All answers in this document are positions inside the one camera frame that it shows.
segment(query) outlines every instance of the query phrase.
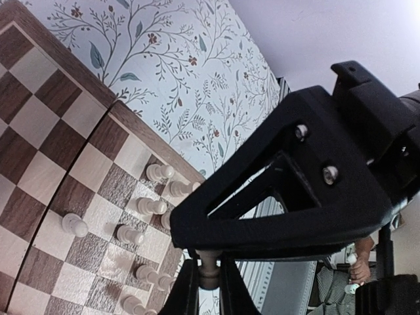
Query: wall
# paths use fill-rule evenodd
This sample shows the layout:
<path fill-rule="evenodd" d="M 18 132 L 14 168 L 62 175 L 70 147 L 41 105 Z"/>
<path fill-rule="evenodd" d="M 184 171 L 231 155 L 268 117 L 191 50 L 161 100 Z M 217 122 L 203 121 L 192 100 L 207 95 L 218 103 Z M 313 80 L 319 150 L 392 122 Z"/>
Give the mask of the wall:
<path fill-rule="evenodd" d="M 230 0 L 292 91 L 332 91 L 335 62 L 357 60 L 398 96 L 420 82 L 417 0 Z"/>
<path fill-rule="evenodd" d="M 278 103 L 278 84 L 228 1 L 25 4 L 205 176 Z"/>

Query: bolt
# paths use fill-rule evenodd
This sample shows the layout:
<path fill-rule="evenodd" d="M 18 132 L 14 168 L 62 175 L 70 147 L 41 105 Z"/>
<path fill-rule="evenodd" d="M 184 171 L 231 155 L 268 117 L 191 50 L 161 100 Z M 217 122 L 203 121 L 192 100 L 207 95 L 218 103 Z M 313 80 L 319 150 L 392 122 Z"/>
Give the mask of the bolt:
<path fill-rule="evenodd" d="M 327 166 L 322 170 L 322 175 L 324 176 L 324 181 L 328 185 L 332 185 L 339 176 L 339 170 L 335 166 Z"/>
<path fill-rule="evenodd" d="M 308 127 L 306 125 L 298 125 L 295 129 L 295 136 L 297 140 L 303 142 L 308 135 Z"/>

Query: flower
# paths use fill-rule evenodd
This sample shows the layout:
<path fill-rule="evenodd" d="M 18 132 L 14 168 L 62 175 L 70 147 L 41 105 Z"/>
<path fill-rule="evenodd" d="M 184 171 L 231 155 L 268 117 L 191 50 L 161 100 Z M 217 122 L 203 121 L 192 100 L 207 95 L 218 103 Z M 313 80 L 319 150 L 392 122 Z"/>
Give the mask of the flower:
<path fill-rule="evenodd" d="M 80 12 L 80 8 L 74 7 L 74 9 L 72 9 L 72 16 L 74 16 L 75 18 L 79 18 L 82 15 L 83 13 Z"/>
<path fill-rule="evenodd" d="M 197 58 L 190 55 L 188 62 L 191 63 L 191 66 L 197 66 Z"/>
<path fill-rule="evenodd" d="M 156 37 L 155 34 L 150 33 L 147 36 L 149 37 L 149 44 L 153 45 L 153 44 L 156 44 L 158 42 L 158 38 Z"/>

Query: white wall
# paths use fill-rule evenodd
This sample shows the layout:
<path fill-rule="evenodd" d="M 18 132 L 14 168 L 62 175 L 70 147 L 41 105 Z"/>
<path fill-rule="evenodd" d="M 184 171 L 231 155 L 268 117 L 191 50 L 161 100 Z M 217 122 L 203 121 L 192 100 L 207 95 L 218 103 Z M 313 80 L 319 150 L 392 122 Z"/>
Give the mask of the white wall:
<path fill-rule="evenodd" d="M 276 76 L 331 91 L 335 62 L 357 60 L 398 96 L 420 82 L 418 0 L 230 0 Z"/>

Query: chessboard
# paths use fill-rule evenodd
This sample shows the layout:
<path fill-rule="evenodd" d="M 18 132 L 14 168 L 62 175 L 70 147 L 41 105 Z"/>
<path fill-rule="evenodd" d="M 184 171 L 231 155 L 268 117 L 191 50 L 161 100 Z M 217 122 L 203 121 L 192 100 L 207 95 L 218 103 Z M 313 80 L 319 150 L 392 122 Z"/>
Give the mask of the chessboard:
<path fill-rule="evenodd" d="M 104 103 L 69 75 L 87 73 L 82 65 L 67 71 L 46 50 L 16 23 L 0 29 L 0 311 L 126 314 L 121 302 L 134 295 L 158 312 L 167 292 L 135 272 L 174 276 L 182 251 L 137 201 L 162 201 L 170 213 L 184 199 L 170 184 L 202 178 L 122 102 Z M 175 175 L 150 181 L 153 164 Z M 87 224 L 85 237 L 63 230 L 68 213 Z M 144 241 L 120 242 L 123 225 Z"/>

